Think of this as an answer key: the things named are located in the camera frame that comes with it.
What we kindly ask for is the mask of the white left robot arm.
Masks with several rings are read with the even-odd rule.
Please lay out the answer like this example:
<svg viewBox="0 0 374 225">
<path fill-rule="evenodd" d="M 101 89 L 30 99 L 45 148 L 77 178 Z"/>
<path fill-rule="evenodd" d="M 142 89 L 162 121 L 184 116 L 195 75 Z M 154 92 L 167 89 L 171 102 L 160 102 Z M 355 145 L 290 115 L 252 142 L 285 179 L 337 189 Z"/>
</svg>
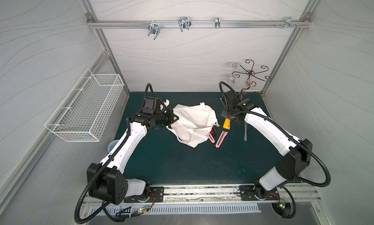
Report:
<svg viewBox="0 0 374 225">
<path fill-rule="evenodd" d="M 179 120 L 172 110 L 153 114 L 136 113 L 127 118 L 127 129 L 116 146 L 98 164 L 92 163 L 87 169 L 88 184 L 77 202 L 74 220 L 84 224 L 93 219 L 109 204 L 118 205 L 129 197 L 148 200 L 151 195 L 149 182 L 140 179 L 126 179 L 124 169 L 135 148 L 155 126 L 170 126 Z M 102 206 L 86 218 L 80 217 L 80 210 L 86 195 L 102 201 Z"/>
</svg>

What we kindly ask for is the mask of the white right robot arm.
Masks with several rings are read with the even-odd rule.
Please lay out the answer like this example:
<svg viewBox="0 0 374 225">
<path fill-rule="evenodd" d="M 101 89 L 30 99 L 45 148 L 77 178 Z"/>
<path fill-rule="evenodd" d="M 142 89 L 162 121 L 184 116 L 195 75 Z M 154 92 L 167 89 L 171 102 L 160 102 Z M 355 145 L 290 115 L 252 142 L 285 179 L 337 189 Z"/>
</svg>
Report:
<svg viewBox="0 0 374 225">
<path fill-rule="evenodd" d="M 261 133 L 282 156 L 282 159 L 264 174 L 249 191 L 258 200 L 266 200 L 272 190 L 295 179 L 320 188 L 330 185 L 330 172 L 324 162 L 312 152 L 313 145 L 309 140 L 301 140 L 291 135 L 250 99 L 229 100 L 223 95 L 220 100 L 224 106 L 222 116 L 226 119 L 224 131 L 228 131 L 230 121 L 249 124 Z M 310 165 L 312 158 L 324 172 L 325 180 L 322 183 L 299 176 Z"/>
</svg>

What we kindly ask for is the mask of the white printed tote bag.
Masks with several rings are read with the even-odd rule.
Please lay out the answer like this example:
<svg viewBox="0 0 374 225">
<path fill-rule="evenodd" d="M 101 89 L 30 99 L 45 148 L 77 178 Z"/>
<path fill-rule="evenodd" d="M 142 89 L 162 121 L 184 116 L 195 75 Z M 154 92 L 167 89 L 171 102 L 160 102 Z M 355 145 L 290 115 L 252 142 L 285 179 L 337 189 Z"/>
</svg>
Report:
<svg viewBox="0 0 374 225">
<path fill-rule="evenodd" d="M 179 119 L 167 129 L 191 148 L 207 141 L 212 128 L 220 126 L 215 111 L 204 102 L 196 106 L 178 104 L 172 110 Z"/>
</svg>

